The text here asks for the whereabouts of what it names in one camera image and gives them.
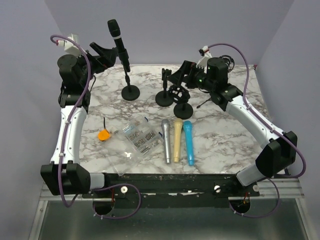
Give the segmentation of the black round-base stand with clip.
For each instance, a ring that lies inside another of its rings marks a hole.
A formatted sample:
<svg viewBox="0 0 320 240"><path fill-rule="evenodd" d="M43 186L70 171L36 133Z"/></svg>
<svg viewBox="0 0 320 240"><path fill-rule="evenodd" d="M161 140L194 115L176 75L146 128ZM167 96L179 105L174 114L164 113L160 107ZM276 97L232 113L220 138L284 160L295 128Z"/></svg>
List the black round-base stand with clip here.
<svg viewBox="0 0 320 240"><path fill-rule="evenodd" d="M169 107L173 104L173 100L168 96L167 87L168 81L167 77L172 73L171 70L162 68L161 70L161 80L162 80L162 88L163 90L159 91L155 96L155 102L160 107Z"/></svg>

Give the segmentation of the black microphone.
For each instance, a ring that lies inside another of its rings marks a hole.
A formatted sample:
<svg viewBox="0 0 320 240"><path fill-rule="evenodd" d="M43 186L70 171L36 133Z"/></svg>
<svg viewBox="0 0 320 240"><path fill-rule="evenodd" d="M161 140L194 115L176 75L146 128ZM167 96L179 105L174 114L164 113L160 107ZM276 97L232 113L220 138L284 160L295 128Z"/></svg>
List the black microphone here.
<svg viewBox="0 0 320 240"><path fill-rule="evenodd" d="M118 25L118 22L115 19L110 19L107 21L107 26L115 42L117 52L118 52L118 57L123 67L127 72L130 72L131 68L130 68L130 62L129 62L129 55L128 55L127 49L124 46L122 36L121 36L121 30Z"/></svg>

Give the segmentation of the black shock-mount mic stand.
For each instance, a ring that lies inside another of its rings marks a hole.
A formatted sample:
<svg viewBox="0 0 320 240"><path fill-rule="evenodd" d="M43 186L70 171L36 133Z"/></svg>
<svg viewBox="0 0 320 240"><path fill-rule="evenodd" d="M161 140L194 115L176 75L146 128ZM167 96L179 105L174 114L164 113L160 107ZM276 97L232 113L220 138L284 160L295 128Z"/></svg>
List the black shock-mount mic stand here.
<svg viewBox="0 0 320 240"><path fill-rule="evenodd" d="M173 113L177 118L187 120L192 117L193 107L188 103L189 91L182 86L172 85L168 90L168 96L176 103Z"/></svg>

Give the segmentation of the black round-base mic stand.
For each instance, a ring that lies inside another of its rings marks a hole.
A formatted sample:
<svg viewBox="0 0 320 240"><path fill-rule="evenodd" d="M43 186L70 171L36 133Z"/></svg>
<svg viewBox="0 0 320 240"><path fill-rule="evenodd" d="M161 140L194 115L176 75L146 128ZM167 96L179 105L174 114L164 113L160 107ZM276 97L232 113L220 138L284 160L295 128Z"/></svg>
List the black round-base mic stand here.
<svg viewBox="0 0 320 240"><path fill-rule="evenodd" d="M128 52L126 49L119 52L117 47L113 47L112 49L116 52L116 55L123 66L125 82L127 84L127 86L122 89L121 96L126 101L134 101L140 96L140 89L135 85L131 85L130 76L128 75L131 71Z"/></svg>

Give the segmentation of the cream microphone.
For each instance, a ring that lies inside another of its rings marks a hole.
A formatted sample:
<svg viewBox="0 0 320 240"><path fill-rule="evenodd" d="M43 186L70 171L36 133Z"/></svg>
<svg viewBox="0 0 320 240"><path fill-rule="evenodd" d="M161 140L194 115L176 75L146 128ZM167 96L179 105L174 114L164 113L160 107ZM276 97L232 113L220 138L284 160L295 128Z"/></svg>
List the cream microphone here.
<svg viewBox="0 0 320 240"><path fill-rule="evenodd" d="M174 144L173 144L173 162L178 163L180 161L180 149L181 149L181 132L183 128L183 120L177 118L173 123L174 127Z"/></svg>

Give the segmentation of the silver microphone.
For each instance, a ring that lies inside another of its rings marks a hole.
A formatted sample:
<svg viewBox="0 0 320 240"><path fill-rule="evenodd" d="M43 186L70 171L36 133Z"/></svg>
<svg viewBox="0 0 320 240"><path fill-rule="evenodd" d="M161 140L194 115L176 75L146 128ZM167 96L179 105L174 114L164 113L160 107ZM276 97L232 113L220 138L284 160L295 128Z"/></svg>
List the silver microphone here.
<svg viewBox="0 0 320 240"><path fill-rule="evenodd" d="M164 158L167 164L171 163L170 122L168 119L161 121Z"/></svg>

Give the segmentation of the blue microphone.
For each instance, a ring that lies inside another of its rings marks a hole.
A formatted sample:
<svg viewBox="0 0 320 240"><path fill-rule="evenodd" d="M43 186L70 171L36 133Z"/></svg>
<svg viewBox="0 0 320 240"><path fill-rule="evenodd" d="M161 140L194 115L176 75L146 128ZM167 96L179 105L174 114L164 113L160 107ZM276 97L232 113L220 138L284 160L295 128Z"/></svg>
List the blue microphone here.
<svg viewBox="0 0 320 240"><path fill-rule="evenodd" d="M183 131L185 134L186 154L189 166L195 164L194 149L193 149L193 125L189 120L183 122Z"/></svg>

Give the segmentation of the black tripod shock-mount stand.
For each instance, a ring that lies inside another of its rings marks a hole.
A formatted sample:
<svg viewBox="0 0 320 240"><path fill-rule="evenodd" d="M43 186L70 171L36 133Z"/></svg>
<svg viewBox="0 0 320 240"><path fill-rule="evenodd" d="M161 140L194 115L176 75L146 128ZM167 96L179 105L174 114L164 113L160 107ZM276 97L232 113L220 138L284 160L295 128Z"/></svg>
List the black tripod shock-mount stand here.
<svg viewBox="0 0 320 240"><path fill-rule="evenodd" d="M229 72L234 68L234 60L229 55L212 57L207 61L206 66L206 90L210 94L213 103L219 106L224 112L228 102L232 101L229 95Z"/></svg>

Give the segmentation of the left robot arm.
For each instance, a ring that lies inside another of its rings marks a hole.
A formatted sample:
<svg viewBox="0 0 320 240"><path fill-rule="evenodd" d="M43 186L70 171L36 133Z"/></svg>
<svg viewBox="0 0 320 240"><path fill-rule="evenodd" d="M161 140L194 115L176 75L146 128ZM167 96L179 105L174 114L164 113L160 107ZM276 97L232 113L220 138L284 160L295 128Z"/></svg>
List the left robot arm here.
<svg viewBox="0 0 320 240"><path fill-rule="evenodd" d="M87 118L91 92L87 80L115 65L116 48L103 48L92 42L97 53L85 56L65 54L57 60L62 79L58 103L61 123L57 144L49 164L41 166L40 175L54 196L87 194L93 190L99 197L110 194L111 185L103 173L90 173L80 165L82 128Z"/></svg>

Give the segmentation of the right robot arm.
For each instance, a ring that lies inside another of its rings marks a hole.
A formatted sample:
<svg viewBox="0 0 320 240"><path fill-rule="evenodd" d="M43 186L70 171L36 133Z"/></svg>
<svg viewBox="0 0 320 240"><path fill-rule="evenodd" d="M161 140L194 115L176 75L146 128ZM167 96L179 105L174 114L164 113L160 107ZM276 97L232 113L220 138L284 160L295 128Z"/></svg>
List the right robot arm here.
<svg viewBox="0 0 320 240"><path fill-rule="evenodd" d="M178 104L190 98L188 89L202 89L210 94L213 103L237 119L259 143L262 151L255 162L236 173L230 191L241 196L248 186L263 178L271 178L296 160L298 137L273 126L262 114L255 112L243 92L228 82L230 62L224 57L211 57L206 68L184 61L181 67L167 76L172 83L169 95Z"/></svg>

